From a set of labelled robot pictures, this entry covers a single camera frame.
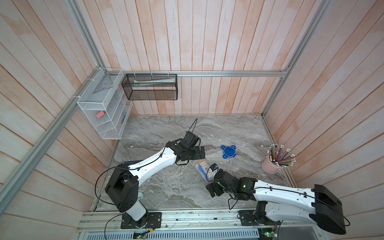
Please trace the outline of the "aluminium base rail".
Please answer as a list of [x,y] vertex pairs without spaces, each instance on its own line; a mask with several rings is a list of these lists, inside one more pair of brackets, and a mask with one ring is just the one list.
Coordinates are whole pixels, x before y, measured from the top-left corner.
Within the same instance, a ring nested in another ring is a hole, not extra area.
[[239,210],[162,210],[161,218],[139,229],[122,229],[123,216],[112,212],[86,212],[76,240],[329,240],[313,224],[284,221],[271,226],[243,226]]

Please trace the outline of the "dark blue booklet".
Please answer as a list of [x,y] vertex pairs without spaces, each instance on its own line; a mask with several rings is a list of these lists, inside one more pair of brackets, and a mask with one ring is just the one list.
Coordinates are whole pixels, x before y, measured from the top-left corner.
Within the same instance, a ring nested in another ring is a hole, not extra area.
[[140,161],[125,161],[124,165],[125,166],[130,166],[139,163]]

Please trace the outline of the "paper in black basket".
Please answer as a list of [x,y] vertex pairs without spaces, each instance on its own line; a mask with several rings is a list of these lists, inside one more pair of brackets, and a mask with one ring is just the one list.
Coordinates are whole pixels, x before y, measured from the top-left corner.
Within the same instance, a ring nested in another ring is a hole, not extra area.
[[136,78],[133,85],[135,87],[172,87],[176,81],[176,78]]

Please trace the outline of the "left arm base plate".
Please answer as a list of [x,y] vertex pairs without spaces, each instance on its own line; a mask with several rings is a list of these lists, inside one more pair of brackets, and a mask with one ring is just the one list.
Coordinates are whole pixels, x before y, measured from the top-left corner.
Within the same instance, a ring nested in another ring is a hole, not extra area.
[[123,213],[121,229],[144,230],[157,229],[161,227],[162,213],[149,212],[146,213],[139,221],[135,221],[127,213]]

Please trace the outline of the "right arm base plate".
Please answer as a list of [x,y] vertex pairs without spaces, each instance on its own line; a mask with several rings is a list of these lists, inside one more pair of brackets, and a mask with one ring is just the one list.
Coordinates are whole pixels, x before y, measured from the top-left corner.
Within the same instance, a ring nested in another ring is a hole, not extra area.
[[255,210],[238,211],[237,218],[241,221],[242,226],[277,226],[281,221],[272,221],[267,217],[266,206],[267,201],[257,202]]

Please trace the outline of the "pink eraser block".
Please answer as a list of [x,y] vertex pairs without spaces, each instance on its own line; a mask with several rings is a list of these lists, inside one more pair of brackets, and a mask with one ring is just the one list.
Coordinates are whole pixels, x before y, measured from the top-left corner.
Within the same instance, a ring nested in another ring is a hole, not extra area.
[[96,118],[97,119],[100,119],[101,117],[103,117],[104,115],[106,114],[106,111],[100,111],[96,114]]

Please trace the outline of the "clear plastic container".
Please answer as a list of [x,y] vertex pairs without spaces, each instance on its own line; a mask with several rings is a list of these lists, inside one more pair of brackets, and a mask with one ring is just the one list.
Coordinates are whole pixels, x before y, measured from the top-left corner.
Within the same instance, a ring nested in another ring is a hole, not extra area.
[[195,164],[195,168],[198,171],[198,173],[204,178],[206,181],[213,181],[214,180],[214,174],[212,170],[210,169],[210,166],[206,163],[204,160],[199,160]]

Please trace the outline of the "pink pencil cup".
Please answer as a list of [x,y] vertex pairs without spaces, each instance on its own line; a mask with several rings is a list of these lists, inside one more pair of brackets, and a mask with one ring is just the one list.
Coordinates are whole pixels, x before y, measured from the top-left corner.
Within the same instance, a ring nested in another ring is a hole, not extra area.
[[283,168],[275,164],[273,161],[271,161],[269,156],[267,156],[264,159],[261,166],[262,166],[262,169],[269,175],[274,175]]

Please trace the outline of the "blue container lid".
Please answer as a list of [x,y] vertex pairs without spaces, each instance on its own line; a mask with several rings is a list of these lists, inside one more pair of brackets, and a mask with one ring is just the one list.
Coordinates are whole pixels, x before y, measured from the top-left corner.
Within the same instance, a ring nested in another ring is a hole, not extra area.
[[231,146],[221,146],[221,149],[223,151],[223,159],[229,159],[229,158],[234,158],[237,156],[237,147],[235,145]]

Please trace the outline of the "bundle of coloured pencils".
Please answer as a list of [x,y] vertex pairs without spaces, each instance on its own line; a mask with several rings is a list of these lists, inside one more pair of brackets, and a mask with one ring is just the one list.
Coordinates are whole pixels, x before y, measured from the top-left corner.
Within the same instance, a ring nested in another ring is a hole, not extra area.
[[267,162],[277,167],[292,167],[296,162],[296,155],[291,154],[291,149],[286,149],[284,145],[271,145],[267,153]]

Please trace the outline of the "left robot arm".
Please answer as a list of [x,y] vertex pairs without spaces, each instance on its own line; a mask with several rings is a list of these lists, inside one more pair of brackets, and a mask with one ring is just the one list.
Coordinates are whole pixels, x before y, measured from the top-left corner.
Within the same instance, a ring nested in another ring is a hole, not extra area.
[[187,131],[182,139],[169,141],[153,156],[133,165],[120,164],[114,171],[105,187],[105,192],[119,212],[131,217],[135,222],[142,222],[148,216],[147,209],[138,200],[139,187],[152,175],[162,169],[190,160],[203,160],[205,148],[201,139]]

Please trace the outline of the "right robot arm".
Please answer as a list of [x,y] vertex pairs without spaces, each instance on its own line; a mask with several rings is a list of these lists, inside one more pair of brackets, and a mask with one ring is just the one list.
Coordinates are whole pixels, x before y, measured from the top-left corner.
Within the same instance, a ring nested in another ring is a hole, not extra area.
[[329,189],[315,185],[312,189],[290,188],[254,178],[236,178],[222,169],[208,169],[203,177],[211,197],[224,193],[230,199],[255,201],[257,223],[267,225],[283,221],[309,222],[336,235],[345,235],[350,222],[343,214],[343,204]]

